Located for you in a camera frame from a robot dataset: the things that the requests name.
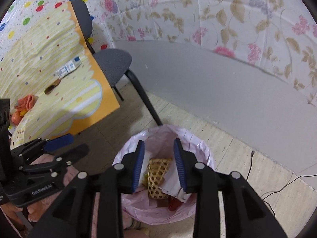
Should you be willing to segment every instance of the orange toy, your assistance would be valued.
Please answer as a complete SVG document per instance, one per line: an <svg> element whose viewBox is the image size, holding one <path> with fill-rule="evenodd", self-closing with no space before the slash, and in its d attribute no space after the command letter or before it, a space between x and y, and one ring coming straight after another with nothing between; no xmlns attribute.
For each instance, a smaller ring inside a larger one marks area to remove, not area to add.
<svg viewBox="0 0 317 238"><path fill-rule="evenodd" d="M27 95L26 97L19 99L17 103L18 105L14 107L16 112L11 117L11 121L15 125L19 125L23 116L34 107L35 99L33 95Z"/></svg>

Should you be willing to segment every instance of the blue balloon print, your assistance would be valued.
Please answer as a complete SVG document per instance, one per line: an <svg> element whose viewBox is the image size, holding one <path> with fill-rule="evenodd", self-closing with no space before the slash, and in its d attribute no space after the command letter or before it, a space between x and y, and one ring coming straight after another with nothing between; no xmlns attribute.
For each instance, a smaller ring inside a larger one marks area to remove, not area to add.
<svg viewBox="0 0 317 238"><path fill-rule="evenodd" d="M5 27L5 23L3 23L1 26L0 26L0 31L2 31Z"/></svg>

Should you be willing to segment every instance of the yellow striped tablecloth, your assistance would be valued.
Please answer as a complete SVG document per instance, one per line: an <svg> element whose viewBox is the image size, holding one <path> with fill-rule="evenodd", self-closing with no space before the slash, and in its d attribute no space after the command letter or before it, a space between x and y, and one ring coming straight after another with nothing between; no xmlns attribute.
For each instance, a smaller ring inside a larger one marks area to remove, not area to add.
<svg viewBox="0 0 317 238"><path fill-rule="evenodd" d="M46 95L44 90L58 79L56 70L77 56L79 68ZM10 113L28 94L36 96L36 103L17 126L12 149L38 137L77 134L119 107L70 2L42 17L0 62L0 97L10 98Z"/></svg>

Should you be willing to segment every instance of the toothpaste tube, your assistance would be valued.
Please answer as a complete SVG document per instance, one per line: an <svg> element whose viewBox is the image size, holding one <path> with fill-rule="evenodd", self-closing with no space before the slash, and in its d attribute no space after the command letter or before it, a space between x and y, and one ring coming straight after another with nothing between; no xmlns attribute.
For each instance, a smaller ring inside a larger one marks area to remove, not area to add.
<svg viewBox="0 0 317 238"><path fill-rule="evenodd" d="M80 65L80 59L79 57L75 57L73 60L70 60L68 63L66 63L63 67L59 68L56 71L56 75L62 79L64 78L66 75L70 74L71 72L73 72L74 70L76 70L78 68L78 66Z"/></svg>

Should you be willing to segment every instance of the silver screw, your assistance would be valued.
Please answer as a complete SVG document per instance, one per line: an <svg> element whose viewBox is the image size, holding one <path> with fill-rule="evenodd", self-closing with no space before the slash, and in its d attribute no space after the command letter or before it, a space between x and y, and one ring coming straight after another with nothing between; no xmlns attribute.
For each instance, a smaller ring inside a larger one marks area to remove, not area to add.
<svg viewBox="0 0 317 238"><path fill-rule="evenodd" d="M122 170L123 168L124 168L124 164L121 164L121 163L115 164L116 170Z"/></svg>
<svg viewBox="0 0 317 238"><path fill-rule="evenodd" d="M241 174L240 174L239 172L237 172L237 171L233 171L233 172L231 173L231 176L232 176L233 178L235 178L235 179L239 179L239 178L241 177Z"/></svg>
<svg viewBox="0 0 317 238"><path fill-rule="evenodd" d="M87 177L87 173L86 172L80 172L78 175L79 179L85 179Z"/></svg>
<svg viewBox="0 0 317 238"><path fill-rule="evenodd" d="M195 167L196 167L197 169L204 169L204 168L205 168L205 165L204 165L204 163L202 163L202 162L197 162L197 163L195 164Z"/></svg>

